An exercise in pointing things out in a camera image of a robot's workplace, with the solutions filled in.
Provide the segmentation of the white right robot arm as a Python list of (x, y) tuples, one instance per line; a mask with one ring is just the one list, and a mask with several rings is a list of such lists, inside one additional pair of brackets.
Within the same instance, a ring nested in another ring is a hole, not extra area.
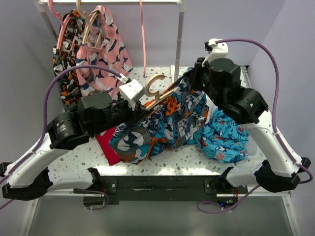
[(309, 158), (300, 157), (272, 127), (272, 114), (262, 95), (241, 86), (241, 68), (227, 58), (205, 62), (198, 58), (188, 78), (193, 90), (203, 91), (211, 101), (244, 128), (265, 156), (249, 167), (231, 167), (216, 178), (214, 186), (231, 193), (241, 185), (258, 184), (273, 193), (295, 189), (299, 173), (308, 170)]

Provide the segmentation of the beige wooden hanger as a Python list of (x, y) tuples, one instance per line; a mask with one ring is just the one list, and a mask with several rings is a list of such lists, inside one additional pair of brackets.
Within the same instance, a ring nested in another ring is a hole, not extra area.
[(156, 91), (150, 91), (150, 87), (153, 84), (153, 82), (155, 82), (156, 80), (164, 80), (165, 76), (162, 74), (157, 74), (152, 76), (147, 82), (146, 85), (144, 86), (144, 91), (145, 91), (145, 95), (147, 97), (154, 97), (154, 101), (149, 104), (148, 106), (146, 106), (147, 110), (152, 109), (154, 106), (156, 106), (158, 103), (160, 103), (161, 101), (165, 100), (166, 98), (168, 98), (174, 91), (175, 89), (171, 89), (170, 91), (165, 92), (164, 94), (160, 94), (160, 92), (158, 90)]

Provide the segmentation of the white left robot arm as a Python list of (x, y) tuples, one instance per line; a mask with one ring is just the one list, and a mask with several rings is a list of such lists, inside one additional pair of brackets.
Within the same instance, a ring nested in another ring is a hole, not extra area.
[(115, 104), (109, 94), (101, 91), (81, 98), (72, 109), (56, 116), (44, 130), (34, 147), (14, 163), (2, 163), (0, 175), (5, 199), (30, 201), (54, 190), (73, 188), (78, 192), (96, 193), (103, 189), (96, 168), (67, 174), (49, 170), (56, 159), (91, 137), (133, 120), (140, 102), (121, 92)]

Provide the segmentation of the navy orange pirate shorts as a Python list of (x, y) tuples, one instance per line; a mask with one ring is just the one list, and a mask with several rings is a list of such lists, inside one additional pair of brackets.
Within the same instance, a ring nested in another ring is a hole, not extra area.
[(209, 107), (206, 94), (191, 89), (190, 75), (191, 67), (168, 88), (172, 94), (138, 123), (116, 128), (109, 146), (121, 161), (138, 164), (166, 148), (194, 144), (193, 135), (205, 123)]

